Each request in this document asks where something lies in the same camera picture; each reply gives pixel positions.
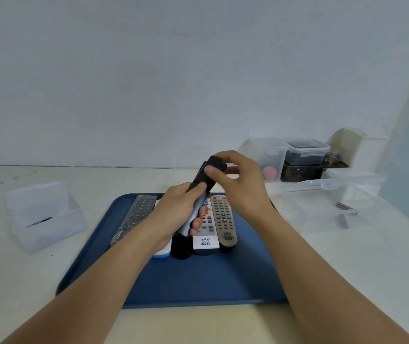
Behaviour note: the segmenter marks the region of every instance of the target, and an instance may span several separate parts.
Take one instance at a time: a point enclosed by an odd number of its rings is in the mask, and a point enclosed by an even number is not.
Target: plastic tray
[[[61,280],[61,293],[109,247],[109,242],[138,193],[111,204]],[[163,194],[152,193],[159,198]],[[133,285],[123,308],[210,306],[286,302],[273,261],[258,234],[233,212],[238,244],[228,253],[151,259]]]

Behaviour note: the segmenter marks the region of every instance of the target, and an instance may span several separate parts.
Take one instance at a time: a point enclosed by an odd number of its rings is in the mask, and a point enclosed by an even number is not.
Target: beige remote control
[[[222,248],[233,248],[238,242],[236,237],[235,221],[227,197],[216,194],[210,199],[214,213],[217,237]]]

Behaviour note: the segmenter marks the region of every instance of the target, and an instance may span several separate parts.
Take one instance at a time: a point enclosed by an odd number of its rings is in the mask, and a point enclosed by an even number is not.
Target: remote control
[[[235,247],[238,242],[236,237],[235,221],[227,197],[224,195],[213,195],[210,200],[217,225],[217,237],[219,238],[222,250],[229,250]]]
[[[128,234],[135,226],[141,223],[152,212],[155,207],[157,196],[140,194],[136,197],[128,210],[127,215],[121,222],[114,237],[110,241],[110,246],[114,246],[121,238]]]
[[[204,191],[203,194],[195,201],[195,203],[193,203],[193,209],[192,209],[189,219],[177,231],[179,234],[183,235],[184,237],[188,236],[188,231],[190,230],[190,223],[195,218],[198,217],[198,210],[200,210],[200,208],[203,206],[204,201],[207,198],[207,194],[211,191],[211,189],[215,185],[215,181],[208,178],[207,175],[204,173],[204,167],[208,165],[216,167],[222,172],[224,172],[227,169],[227,164],[222,162],[222,159],[216,156],[210,156],[209,159],[201,165],[200,170],[198,171],[193,182],[190,184],[190,187],[188,188],[187,192],[195,188],[201,182],[206,182],[206,185],[207,185],[206,191]]]
[[[208,212],[202,219],[201,227],[193,237],[193,251],[196,254],[214,254],[219,252],[219,238],[217,237],[216,227],[214,224],[214,214],[212,212],[209,200],[204,201],[207,205]]]
[[[155,202],[155,207],[157,206],[159,201],[160,201],[160,199],[158,199]],[[171,253],[171,241],[172,241],[172,239],[170,239],[170,242],[168,243],[167,246],[165,246],[160,251],[158,251],[156,254],[154,254],[152,258],[165,258],[165,257],[168,257],[170,255],[170,253]]]

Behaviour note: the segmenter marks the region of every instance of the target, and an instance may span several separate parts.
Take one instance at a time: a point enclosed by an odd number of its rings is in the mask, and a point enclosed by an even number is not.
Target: white table
[[[0,167],[0,341],[47,304],[110,203],[126,193],[164,192],[196,169]],[[9,236],[8,190],[64,181],[88,229],[33,255]],[[217,185],[214,191],[222,191]],[[282,197],[272,196],[282,211]],[[409,332],[409,220],[395,209],[372,226],[305,239],[352,285]],[[302,343],[288,305],[122,310],[107,343]]]

